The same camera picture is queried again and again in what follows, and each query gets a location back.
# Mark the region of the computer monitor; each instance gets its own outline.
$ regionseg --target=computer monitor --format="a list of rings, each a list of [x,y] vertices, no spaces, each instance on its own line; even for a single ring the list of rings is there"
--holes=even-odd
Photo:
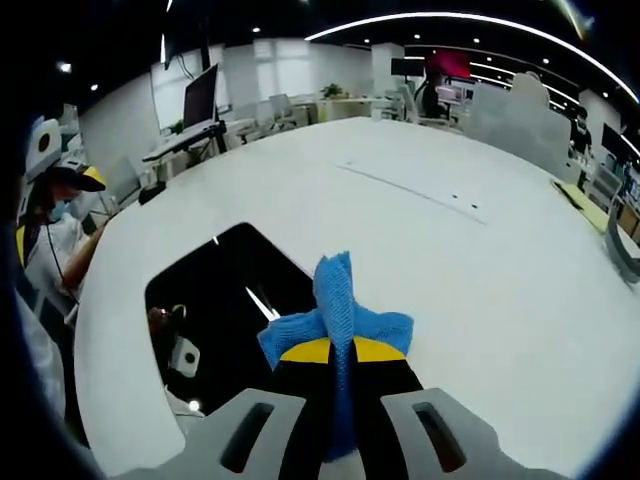
[[[423,62],[422,60],[392,58],[391,75],[400,75],[403,77],[422,77],[424,76]]]
[[[216,80],[214,65],[191,82],[184,91],[184,128],[211,120],[216,112]]]

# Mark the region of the black ceiling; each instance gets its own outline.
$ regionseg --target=black ceiling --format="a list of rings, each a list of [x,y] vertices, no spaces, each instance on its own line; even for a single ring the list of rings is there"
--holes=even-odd
[[[187,51],[198,45],[202,28],[211,44],[241,45],[255,39],[254,26],[261,28],[262,37],[305,37],[378,15],[465,12],[515,21],[557,36],[589,53],[640,93],[640,33],[634,2],[573,3],[586,16],[595,18],[593,29],[584,40],[552,0],[174,0],[169,14],[167,0],[70,0],[42,3],[37,7],[37,21],[33,18],[35,7],[28,8],[25,23],[31,28],[23,43],[32,54],[27,58],[46,66],[46,88],[55,92],[55,98],[86,107],[158,62],[162,33],[176,48]],[[413,38],[416,33],[421,35],[420,40]],[[473,43],[474,37],[481,39],[479,45]],[[364,38],[372,43],[405,45],[410,55],[428,54],[431,45],[478,49],[490,52],[492,64],[507,70],[518,64],[506,57],[524,60],[570,80],[579,89],[606,91],[609,101],[623,112],[634,130],[638,129],[640,109],[613,80],[577,55],[531,34],[473,21],[405,19],[355,27],[317,41],[362,45]],[[472,54],[475,59],[486,56]],[[548,66],[542,64],[544,57],[551,60]],[[55,70],[55,62],[60,60],[73,64],[72,74]],[[491,77],[499,73],[482,74]],[[551,73],[544,80],[571,95],[579,91]],[[100,85],[98,92],[90,91],[93,83]]]

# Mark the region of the white table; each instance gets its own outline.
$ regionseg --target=white table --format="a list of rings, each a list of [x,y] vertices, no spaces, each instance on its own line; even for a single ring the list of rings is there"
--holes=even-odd
[[[358,300],[415,319],[408,359],[422,385],[490,423],[527,467],[576,476],[631,405],[640,291],[549,175],[447,132],[356,118],[229,151],[110,223],[75,346],[80,411],[106,474],[183,448],[144,290],[240,221],[309,273],[322,255],[350,250]]]

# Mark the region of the black opening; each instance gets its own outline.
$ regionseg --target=black opening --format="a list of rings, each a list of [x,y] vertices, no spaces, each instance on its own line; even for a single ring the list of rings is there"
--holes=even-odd
[[[430,403],[419,403],[414,405],[420,423],[424,427],[433,448],[438,455],[438,461],[445,473],[451,473],[462,467],[466,458],[456,442],[451,430],[447,427],[442,417]]]
[[[246,223],[191,252],[147,286],[147,312],[184,305],[186,315],[175,322],[175,331],[152,338],[154,351],[169,391],[186,402],[198,399],[205,415],[246,388],[262,388],[270,376],[257,339],[268,319],[248,290],[280,315],[316,306],[311,278]],[[176,336],[200,351],[193,377],[169,366]]]
[[[258,403],[253,406],[248,415],[231,437],[229,445],[224,450],[220,463],[234,473],[242,473],[247,466],[249,454],[258,440],[262,428],[273,412],[273,405]]]

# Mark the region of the blue cloth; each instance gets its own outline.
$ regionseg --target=blue cloth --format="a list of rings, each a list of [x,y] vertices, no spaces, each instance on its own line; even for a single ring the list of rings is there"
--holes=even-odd
[[[387,343],[406,355],[413,320],[402,313],[375,313],[355,301],[348,252],[320,260],[313,276],[313,293],[318,305],[315,310],[271,322],[258,334],[258,341],[274,369],[280,357],[296,345],[327,336],[331,339],[336,357],[332,441],[326,456],[331,461],[356,448],[349,388],[349,349],[354,335]]]

